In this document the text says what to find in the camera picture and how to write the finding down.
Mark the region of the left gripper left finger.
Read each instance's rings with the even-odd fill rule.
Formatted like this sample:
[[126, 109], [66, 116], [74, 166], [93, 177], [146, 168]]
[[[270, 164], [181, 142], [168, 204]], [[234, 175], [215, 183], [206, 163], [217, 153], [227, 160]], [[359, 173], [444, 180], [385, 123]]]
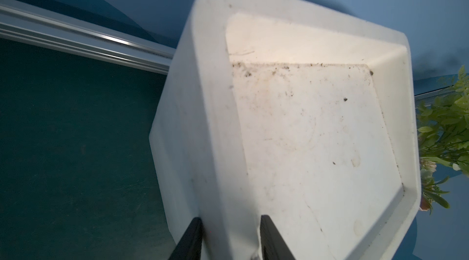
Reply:
[[193, 218], [169, 260], [201, 260], [203, 232], [201, 218]]

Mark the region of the white three-drawer cabinet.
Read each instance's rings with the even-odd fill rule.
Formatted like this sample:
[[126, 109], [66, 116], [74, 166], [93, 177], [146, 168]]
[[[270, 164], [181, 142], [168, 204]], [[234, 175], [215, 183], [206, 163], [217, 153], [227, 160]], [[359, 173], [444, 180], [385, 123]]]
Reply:
[[407, 37], [304, 0], [195, 0], [151, 127], [167, 226], [204, 260], [390, 260], [419, 209]]

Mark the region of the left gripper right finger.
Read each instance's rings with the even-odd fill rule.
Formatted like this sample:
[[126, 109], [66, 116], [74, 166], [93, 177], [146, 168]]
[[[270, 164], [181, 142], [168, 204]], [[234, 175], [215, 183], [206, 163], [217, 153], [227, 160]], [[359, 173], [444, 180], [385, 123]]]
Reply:
[[288, 245], [268, 215], [261, 216], [260, 239], [264, 260], [295, 260]]

